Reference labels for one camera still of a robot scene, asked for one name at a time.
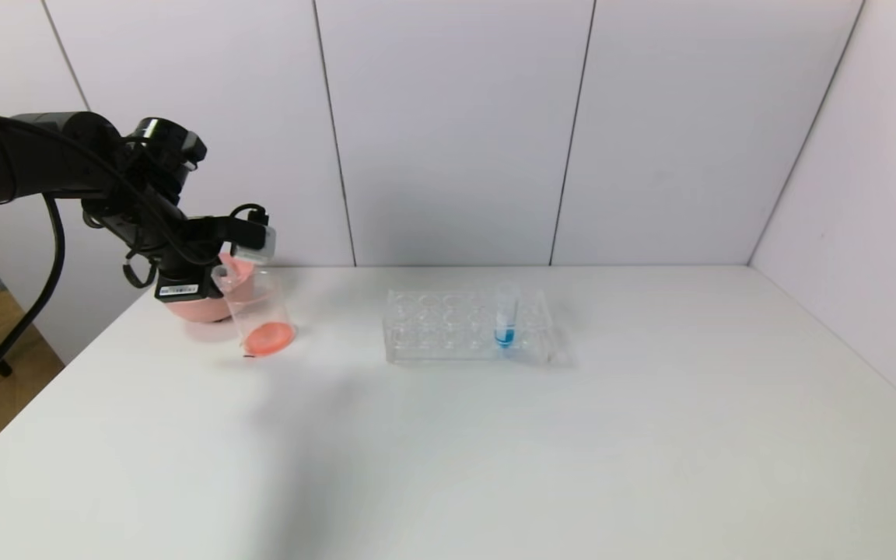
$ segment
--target clear plastic cup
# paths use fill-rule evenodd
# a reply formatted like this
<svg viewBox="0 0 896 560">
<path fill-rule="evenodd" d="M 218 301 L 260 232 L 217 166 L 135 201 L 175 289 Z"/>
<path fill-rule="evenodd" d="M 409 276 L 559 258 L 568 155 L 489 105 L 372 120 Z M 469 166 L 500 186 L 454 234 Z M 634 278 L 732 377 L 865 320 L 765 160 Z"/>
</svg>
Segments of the clear plastic cup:
<svg viewBox="0 0 896 560">
<path fill-rule="evenodd" d="M 277 270 L 259 267 L 241 278 L 220 265 L 213 268 L 212 275 L 230 308 L 246 355 L 275 354 L 292 343 L 296 326 L 285 311 L 282 276 Z"/>
</svg>

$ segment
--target test tube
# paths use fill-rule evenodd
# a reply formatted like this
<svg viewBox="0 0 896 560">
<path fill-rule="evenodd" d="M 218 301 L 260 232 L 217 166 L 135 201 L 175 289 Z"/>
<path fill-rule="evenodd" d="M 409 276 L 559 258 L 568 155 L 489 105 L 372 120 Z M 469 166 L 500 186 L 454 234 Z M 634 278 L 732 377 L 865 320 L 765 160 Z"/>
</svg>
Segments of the test tube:
<svg viewBox="0 0 896 560">
<path fill-rule="evenodd" d="M 513 344 L 519 298 L 520 288 L 516 284 L 504 283 L 497 286 L 497 327 L 494 336 L 500 348 L 509 348 Z"/>
</svg>

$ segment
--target label sticker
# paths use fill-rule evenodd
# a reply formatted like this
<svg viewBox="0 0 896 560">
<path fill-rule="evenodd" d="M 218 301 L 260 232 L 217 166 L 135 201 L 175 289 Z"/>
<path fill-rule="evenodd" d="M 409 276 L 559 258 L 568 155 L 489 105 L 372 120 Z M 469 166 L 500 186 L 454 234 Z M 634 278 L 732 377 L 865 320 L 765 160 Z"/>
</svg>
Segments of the label sticker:
<svg viewBox="0 0 896 560">
<path fill-rule="evenodd" d="M 180 296 L 183 294 L 195 294 L 199 292 L 199 284 L 185 284 L 184 286 L 164 286 L 157 295 L 159 296 Z"/>
</svg>

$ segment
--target red liquid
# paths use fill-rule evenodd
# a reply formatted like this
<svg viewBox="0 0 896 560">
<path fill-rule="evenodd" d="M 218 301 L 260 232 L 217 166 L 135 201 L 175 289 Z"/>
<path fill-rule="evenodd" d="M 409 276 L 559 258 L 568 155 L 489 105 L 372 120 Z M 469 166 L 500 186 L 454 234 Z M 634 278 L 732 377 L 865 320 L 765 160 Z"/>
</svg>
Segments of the red liquid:
<svg viewBox="0 0 896 560">
<path fill-rule="evenodd" d="M 286 323 L 264 323 L 244 340 L 244 351 L 250 355 L 270 355 L 292 343 L 296 330 Z"/>
</svg>

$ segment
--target blue liquid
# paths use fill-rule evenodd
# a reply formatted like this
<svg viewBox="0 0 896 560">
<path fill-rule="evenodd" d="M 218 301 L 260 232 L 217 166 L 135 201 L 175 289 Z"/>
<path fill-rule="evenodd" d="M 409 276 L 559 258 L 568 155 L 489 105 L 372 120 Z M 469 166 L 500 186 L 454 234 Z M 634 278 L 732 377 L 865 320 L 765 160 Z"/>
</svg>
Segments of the blue liquid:
<svg viewBox="0 0 896 560">
<path fill-rule="evenodd" d="M 513 326 L 508 326 L 507 329 L 497 329 L 495 337 L 500 348 L 509 348 L 509 345 L 513 344 Z"/>
</svg>

